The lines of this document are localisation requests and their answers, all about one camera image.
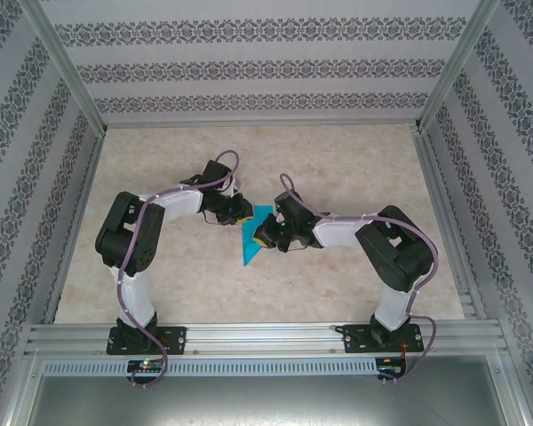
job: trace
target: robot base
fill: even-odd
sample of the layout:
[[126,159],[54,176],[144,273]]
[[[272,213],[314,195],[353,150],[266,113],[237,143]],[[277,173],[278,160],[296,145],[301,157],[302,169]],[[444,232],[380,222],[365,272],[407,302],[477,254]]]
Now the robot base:
[[422,352],[425,349],[418,324],[406,324],[395,331],[394,338],[385,344],[379,344],[373,337],[371,324],[350,324],[336,327],[344,336],[346,353],[380,353],[401,352],[405,345],[406,352]]
[[[183,355],[186,348],[185,327],[158,327],[156,316],[146,325],[146,330],[166,348],[168,355]],[[137,328],[116,320],[110,329],[107,355],[158,355],[160,349]]]

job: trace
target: black mounting bracket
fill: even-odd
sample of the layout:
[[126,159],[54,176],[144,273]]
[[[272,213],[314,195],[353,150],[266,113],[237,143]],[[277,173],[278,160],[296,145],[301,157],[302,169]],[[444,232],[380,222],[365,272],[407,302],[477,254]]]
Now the black mounting bracket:
[[425,349],[418,324],[407,324],[393,340],[379,344],[371,333],[371,324],[349,324],[334,328],[343,335],[346,353],[422,352]]
[[[187,328],[157,326],[154,333],[156,339],[166,348],[168,355],[183,355],[186,349]],[[108,335],[107,355],[160,355],[160,349],[151,344],[147,349],[128,345],[123,338],[120,327],[112,327]]]

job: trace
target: wire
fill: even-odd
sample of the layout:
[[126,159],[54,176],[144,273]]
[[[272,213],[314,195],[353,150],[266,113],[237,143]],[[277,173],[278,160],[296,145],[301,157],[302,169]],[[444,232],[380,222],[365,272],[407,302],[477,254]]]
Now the wire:
[[401,368],[403,368],[407,365],[407,344],[405,343],[404,340],[401,342],[401,359],[402,359]]
[[[407,376],[411,375],[415,369],[417,369],[418,366],[423,362],[425,359],[426,354],[431,350],[434,338],[436,337],[436,322],[431,317],[427,317],[426,315],[412,315],[412,305],[415,303],[415,299],[417,298],[418,291],[426,285],[430,280],[434,277],[436,272],[438,271],[438,249],[434,245],[433,241],[428,238],[428,236],[423,233],[420,229],[418,229],[416,226],[413,226],[411,224],[407,224],[406,222],[402,222],[398,219],[393,219],[390,217],[382,217],[377,215],[363,215],[363,216],[338,216],[338,215],[331,215],[331,214],[324,214],[309,204],[305,203],[304,201],[300,200],[300,198],[294,193],[294,182],[292,181],[292,178],[288,176],[286,173],[281,173],[280,175],[282,186],[284,187],[284,190],[286,193],[292,197],[292,199],[297,202],[299,205],[301,205],[303,208],[310,210],[314,215],[325,218],[325,219],[331,219],[335,221],[376,221],[376,222],[385,222],[391,225],[398,225],[402,228],[405,228],[412,233],[416,234],[417,237],[422,239],[426,246],[430,249],[431,254],[433,255],[433,267],[431,268],[430,272],[426,275],[426,277],[420,281],[412,290],[412,295],[410,295],[409,302],[407,303],[407,309],[406,314],[414,319],[414,320],[428,320],[433,325],[433,333],[431,334],[430,340],[428,341],[428,345],[425,347],[425,350],[423,351],[422,355],[418,359],[418,361],[415,363],[415,365],[407,372],[405,373],[400,379],[397,379],[397,381],[404,380]],[[391,375],[387,375],[385,373],[380,373],[381,375],[388,376],[389,378],[393,378]]]
[[221,225],[219,222],[210,222],[209,220],[207,220],[207,215],[205,214],[205,210],[202,210],[202,214],[203,214],[203,220],[205,221],[206,224]]
[[403,376],[401,376],[399,379],[397,379],[398,382],[405,380],[407,377],[412,375],[415,370],[422,364],[422,362],[425,360],[426,354],[431,350],[433,347],[434,339],[436,338],[436,321],[432,319],[431,317],[428,317],[426,315],[410,315],[410,317],[414,320],[427,320],[430,321],[431,325],[433,326],[433,332],[430,334],[430,340],[428,341],[428,345],[425,347],[425,350],[423,353],[418,357],[417,362],[410,368],[408,372],[406,372]]
[[[129,309],[126,306],[126,303],[124,302],[124,299],[123,299],[122,286],[123,286],[123,277],[124,277],[124,274],[125,274],[124,271],[126,270],[126,267],[128,266],[128,263],[131,261],[132,253],[134,252],[134,248],[136,246],[136,240],[139,237],[139,231],[140,231],[140,227],[142,225],[142,220],[144,219],[144,215],[146,213],[146,209],[148,208],[148,205],[150,205],[151,202],[153,202],[154,200],[157,200],[160,197],[168,195],[169,193],[181,192],[181,191],[183,191],[183,189],[185,187],[190,189],[190,190],[208,188],[210,186],[215,186],[215,185],[221,184],[221,183],[225,182],[226,180],[228,180],[229,178],[231,178],[234,175],[235,171],[239,168],[239,154],[236,151],[232,150],[232,149],[228,149],[226,151],[223,151],[221,154],[219,154],[217,156],[217,158],[215,159],[215,161],[218,162],[224,155],[227,155],[227,154],[232,154],[232,155],[235,156],[235,166],[224,177],[222,177],[220,179],[217,179],[217,180],[214,180],[212,182],[209,182],[207,184],[174,186],[173,188],[166,189],[164,191],[161,191],[160,193],[156,193],[154,195],[151,195],[150,197],[148,197],[144,201],[144,203],[142,204],[142,207],[140,207],[139,216],[136,219],[136,226],[134,227],[134,231],[132,232],[131,242],[129,243],[128,248],[126,249],[126,254],[124,255],[123,263],[121,264],[121,267],[118,269],[118,277],[117,277],[117,280],[116,280],[116,295],[118,297],[118,303],[120,304],[121,309],[123,310],[123,312],[126,315],[126,317],[129,319],[129,321],[143,335],[145,335],[148,339],[150,339],[152,342],[154,342],[155,345],[158,347],[158,349],[160,349],[160,351],[162,352],[162,355],[163,355],[163,363],[164,363],[164,365],[163,365],[162,371],[150,383],[141,384],[140,386],[142,387],[142,389],[146,389],[146,388],[148,388],[150,386],[154,386],[155,384],[160,382],[160,380],[162,380],[162,378],[164,377],[164,375],[168,371],[168,352],[166,351],[166,348],[163,346],[163,344],[154,335],[151,335],[149,331],[147,331],[144,327],[142,327],[140,325],[140,323],[138,321],[136,321],[134,316],[132,316],[132,314],[129,312]],[[132,372],[132,375],[131,375],[131,383],[132,383],[132,386],[134,386],[134,387],[139,386],[139,384],[134,381],[134,375],[136,373],[137,372],[134,371],[134,372]]]

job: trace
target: metal rail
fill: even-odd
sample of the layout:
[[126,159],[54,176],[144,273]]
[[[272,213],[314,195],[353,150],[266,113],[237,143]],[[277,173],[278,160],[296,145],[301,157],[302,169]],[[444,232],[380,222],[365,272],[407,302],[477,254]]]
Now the metal rail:
[[[418,324],[427,343],[432,327],[426,322]],[[333,330],[336,325],[343,323],[182,325],[187,327],[187,340],[185,355],[179,358],[349,357],[351,355],[345,353],[342,336]],[[106,324],[35,325],[29,334],[24,357],[112,358],[105,353],[111,327]],[[507,344],[497,320],[444,320],[438,321],[437,336],[430,356],[494,355],[498,352],[507,352]],[[398,353],[367,353],[362,356],[396,355]]]

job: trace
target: metal bar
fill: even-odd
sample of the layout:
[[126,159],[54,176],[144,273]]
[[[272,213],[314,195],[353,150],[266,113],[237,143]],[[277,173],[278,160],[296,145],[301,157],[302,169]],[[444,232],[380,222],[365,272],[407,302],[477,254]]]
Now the metal bar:
[[470,297],[470,291],[469,290],[459,290],[458,291],[458,298],[460,299],[461,304],[471,304],[472,298]]
[[81,110],[87,117],[87,121],[94,128],[98,136],[104,136],[106,124],[100,116],[99,109],[87,91],[77,68],[73,65],[73,61],[69,57],[63,42],[61,42],[60,37],[45,13],[40,0],[20,0],[19,3],[24,14],[28,17],[29,22],[52,57],[55,66],[67,83],[77,104],[79,104]]
[[[188,324],[185,355],[178,358],[320,358],[349,357],[336,324]],[[419,322],[425,342],[432,327]],[[30,332],[26,357],[111,358],[105,353],[112,325],[38,325]],[[507,351],[497,320],[439,321],[432,356],[493,354]],[[368,353],[393,357],[399,353]]]
[[465,26],[464,33],[462,33],[460,40],[458,40],[456,48],[450,55],[446,67],[442,70],[438,82],[428,97],[422,114],[418,117],[421,130],[428,129],[428,126],[433,121],[436,112],[441,107],[444,98],[446,98],[446,94],[454,83],[454,80],[456,80],[456,76],[464,66],[468,55],[478,41],[478,38],[480,38],[481,32],[486,24],[488,24],[489,18],[491,18],[498,4],[499,0],[481,0],[475,11],[473,11],[468,25]]
[[511,355],[498,353],[486,359],[507,425],[533,425],[533,417],[519,383]]
[[[125,377],[126,359],[53,359],[45,377]],[[143,377],[157,372],[142,372]],[[373,358],[342,359],[171,359],[166,375],[174,377],[258,377],[282,375],[376,375]]]
[[53,321],[55,321],[55,312],[57,311],[61,292],[63,291],[65,280],[67,279],[69,273],[71,258],[73,257],[73,252],[75,251],[75,246],[77,244],[77,236],[79,235],[79,230],[81,229],[81,223],[83,222],[85,209],[87,208],[87,201],[89,200],[89,195],[91,194],[92,182],[95,177],[95,173],[97,172],[100,153],[102,151],[104,142],[105,137],[100,137],[92,155],[91,167],[87,172],[87,176],[85,176],[84,190],[81,194],[79,205],[77,206],[75,222],[71,228],[71,231],[69,232],[68,250],[66,250],[63,260],[61,261],[60,273],[58,274],[55,284],[53,285],[52,298],[50,299],[50,304],[47,307],[47,312],[45,313],[44,322],[48,324],[51,324]]
[[472,304],[463,304],[462,305],[462,312],[464,313],[464,315],[470,315],[470,316],[473,316],[473,317],[475,317],[475,315],[476,315]]
[[43,370],[44,362],[38,357],[21,361],[12,397],[1,423],[3,426],[17,426],[29,423]]
[[371,124],[412,124],[414,119],[402,118],[343,118],[321,120],[189,120],[177,122],[113,122],[109,129],[152,129],[160,127],[248,127],[248,126],[360,126]]
[[442,184],[442,178],[436,162],[431,153],[430,141],[425,133],[412,129],[412,136],[417,149],[420,167],[423,170],[426,187],[430,193],[434,214],[441,231],[444,248],[449,259],[450,268],[461,288],[468,290],[472,300],[476,318],[483,320],[488,316],[483,308],[480,293],[473,278],[470,264],[465,253],[465,248],[457,228],[456,219],[452,213],[446,188]]

